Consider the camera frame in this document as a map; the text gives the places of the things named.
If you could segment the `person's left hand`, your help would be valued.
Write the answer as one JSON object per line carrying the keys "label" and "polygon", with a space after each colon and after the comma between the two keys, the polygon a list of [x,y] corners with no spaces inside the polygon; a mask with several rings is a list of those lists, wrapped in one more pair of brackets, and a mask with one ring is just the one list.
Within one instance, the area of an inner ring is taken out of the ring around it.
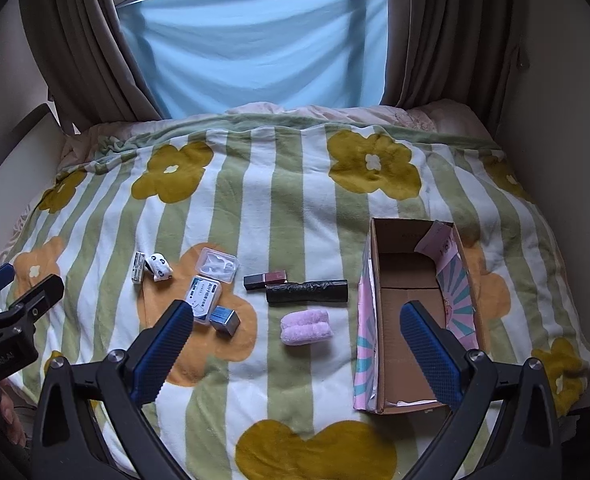
{"label": "person's left hand", "polygon": [[9,388],[10,382],[7,379],[0,382],[0,415],[4,420],[4,431],[9,441],[24,448],[26,434],[21,419],[15,413],[14,402],[8,393]]}

